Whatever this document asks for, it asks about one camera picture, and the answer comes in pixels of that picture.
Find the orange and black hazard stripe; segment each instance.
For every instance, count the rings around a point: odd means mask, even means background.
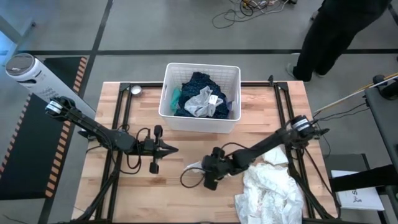
[[[21,128],[21,124],[22,124],[22,122],[24,120],[25,112],[26,112],[27,106],[29,105],[29,101],[30,101],[30,96],[31,95],[32,94],[29,93],[27,98],[26,98],[26,101],[24,103],[24,108],[22,109],[22,112],[19,115],[18,123],[17,123],[17,126],[15,127],[14,133],[12,134],[10,143],[8,145],[8,148],[7,148],[6,155],[4,156],[4,159],[2,160],[2,163],[1,163],[1,166],[0,166],[0,178],[2,176],[2,173],[4,172],[4,169],[6,168],[8,159],[10,158],[10,155],[11,155],[11,152],[12,152],[12,148],[14,147],[15,139],[18,136],[18,131]]]
[[[76,94],[79,94],[81,81],[83,79],[86,70],[86,64],[87,64],[87,58],[82,57],[80,59],[75,82],[73,85],[73,90],[75,91]],[[55,151],[54,161],[51,167],[49,181],[47,182],[47,190],[45,191],[45,195],[47,197],[53,197],[56,186],[59,181],[59,173],[60,170],[62,169],[62,163],[65,160],[64,158],[65,148],[67,147],[68,138],[72,136],[72,133],[70,133],[70,125],[71,124],[69,121],[63,122],[60,139],[58,140],[57,150]]]

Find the black floor mat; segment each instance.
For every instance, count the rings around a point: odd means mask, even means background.
[[[87,59],[48,58],[44,64],[76,93]],[[53,197],[62,172],[73,124],[44,113],[47,103],[29,95],[0,167],[0,200]]]

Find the person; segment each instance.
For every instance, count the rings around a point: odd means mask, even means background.
[[[297,80],[324,77],[355,35],[378,19],[392,0],[324,0],[305,37],[297,65],[286,66]]]

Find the dark blue clothing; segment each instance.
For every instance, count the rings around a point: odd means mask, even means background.
[[[223,103],[216,107],[216,111],[213,117],[207,118],[216,118],[216,119],[228,119],[229,109],[226,106],[226,96],[221,92],[221,88],[215,82],[210,79],[210,76],[200,72],[194,72],[192,74],[191,80],[187,83],[182,84],[181,96],[178,100],[178,105],[180,109],[177,109],[174,116],[186,116],[186,117],[194,117],[191,113],[184,109],[185,103],[193,96],[197,96],[200,94],[200,90],[204,87],[210,87],[213,92],[212,95],[218,96],[218,98],[223,100]]]

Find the black pants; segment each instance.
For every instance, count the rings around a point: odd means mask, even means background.
[[[325,75],[338,57],[348,48],[360,30],[344,30],[338,22],[320,10],[305,37],[294,76],[302,81],[311,80],[312,72]]]

